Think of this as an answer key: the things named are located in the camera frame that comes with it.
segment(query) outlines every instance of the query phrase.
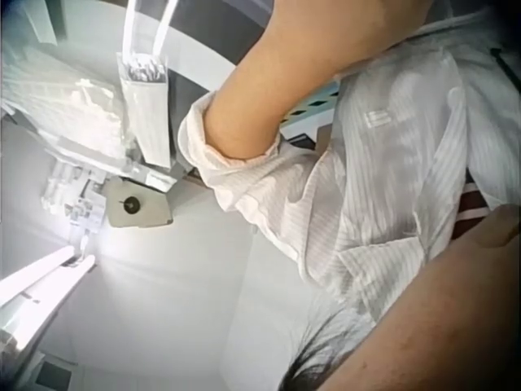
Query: ceiling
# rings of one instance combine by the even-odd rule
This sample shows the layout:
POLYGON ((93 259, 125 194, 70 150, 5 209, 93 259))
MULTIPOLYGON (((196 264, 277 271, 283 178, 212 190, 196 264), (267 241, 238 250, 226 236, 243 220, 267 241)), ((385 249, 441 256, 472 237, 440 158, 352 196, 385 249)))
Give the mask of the ceiling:
MULTIPOLYGON (((65 3, 71 7, 79 2, 65 3)), ((191 33, 199 34, 198 40, 207 40, 205 46, 224 52, 227 62, 219 63, 224 68, 204 64, 201 74, 210 84, 233 69, 233 63, 262 32, 258 24, 225 3, 181 0, 179 7, 180 15, 186 17, 177 20, 179 29, 189 32, 191 25, 202 26, 201 31, 191 33), (196 2, 199 9, 192 6, 196 2), (217 20, 211 17, 215 12, 217 20), (245 34, 241 38, 233 33, 234 25, 242 26, 245 34)), ((100 19, 107 15, 111 14, 100 14, 100 19)), ((88 21, 82 23, 89 28, 88 21)), ((63 49, 62 56, 78 59, 111 80, 115 51, 102 46, 114 41, 113 26, 105 28, 91 34, 92 42, 85 51, 79 41, 61 42, 54 50, 63 49), (100 40, 101 30, 105 39, 100 40), (93 51, 96 45, 99 50, 93 51)), ((185 45, 187 40, 176 42, 185 45)), ((193 52, 187 53, 192 58, 193 52)), ((176 75, 173 124, 206 90, 191 81, 190 75, 176 75)), ((40 205, 53 159, 23 129, 5 121, 2 124, 5 272, 67 243, 68 224, 48 215, 40 205)), ((171 226, 102 229, 96 240, 99 266, 72 294, 47 332, 44 347, 69 361, 107 371, 170 377, 205 376, 218 370, 251 247, 250 226, 238 214, 223 213, 213 193, 187 182, 173 188, 169 203, 174 219, 171 226)))

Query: plastic bag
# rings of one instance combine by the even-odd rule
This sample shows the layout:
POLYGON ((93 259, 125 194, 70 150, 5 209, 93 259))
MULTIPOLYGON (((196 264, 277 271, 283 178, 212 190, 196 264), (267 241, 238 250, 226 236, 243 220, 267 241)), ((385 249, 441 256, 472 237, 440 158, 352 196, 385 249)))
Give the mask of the plastic bag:
POLYGON ((16 58, 4 55, 2 66, 2 100, 39 130, 116 159, 134 147, 115 86, 33 46, 20 49, 16 58))
POLYGON ((177 0, 170 0, 157 30, 151 54, 133 53, 132 37, 136 0, 129 0, 125 17, 123 49, 118 68, 125 97, 129 131, 135 134, 148 164, 169 169, 170 138, 168 68, 160 58, 177 0))

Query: dark hair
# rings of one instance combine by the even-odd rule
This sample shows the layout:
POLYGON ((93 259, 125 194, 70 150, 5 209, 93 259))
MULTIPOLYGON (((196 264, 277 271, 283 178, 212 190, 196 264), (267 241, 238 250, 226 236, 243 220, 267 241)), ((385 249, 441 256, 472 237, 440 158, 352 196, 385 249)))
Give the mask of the dark hair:
POLYGON ((351 331, 338 332, 338 315, 331 315, 315 332, 306 332, 278 391, 316 391, 349 357, 352 351, 344 351, 351 331))

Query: round knob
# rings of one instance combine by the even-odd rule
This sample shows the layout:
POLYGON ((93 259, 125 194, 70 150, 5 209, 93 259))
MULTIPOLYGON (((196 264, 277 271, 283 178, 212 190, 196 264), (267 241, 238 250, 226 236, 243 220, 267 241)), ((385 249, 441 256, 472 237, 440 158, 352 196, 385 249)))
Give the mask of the round knob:
POLYGON ((141 204, 136 197, 129 197, 123 202, 123 209, 128 214, 136 214, 141 209, 141 204))

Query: wall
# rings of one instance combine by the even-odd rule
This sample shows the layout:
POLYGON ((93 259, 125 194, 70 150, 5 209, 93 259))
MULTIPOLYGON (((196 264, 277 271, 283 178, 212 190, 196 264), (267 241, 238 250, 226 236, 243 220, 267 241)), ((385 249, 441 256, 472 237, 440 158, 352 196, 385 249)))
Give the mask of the wall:
POLYGON ((78 367, 69 391, 228 391, 220 376, 202 379, 161 379, 78 367))
POLYGON ((2 121, 0 278, 63 247, 69 225, 46 213, 40 195, 54 158, 26 131, 2 121))
MULTIPOLYGON (((230 390, 277 389, 304 332, 340 309, 320 289, 302 281, 293 261, 264 236, 255 235, 221 362, 230 390)), ((365 336, 369 321, 353 310, 340 314, 340 326, 352 329, 346 349, 365 336)))
MULTIPOLYGON (((25 130, 2 124, 2 270, 11 272, 63 246, 68 224, 40 205, 53 160, 25 130)), ((144 376, 216 372, 252 234, 196 185, 179 183, 169 202, 171 226, 103 228, 98 267, 51 324, 48 353, 144 376)))

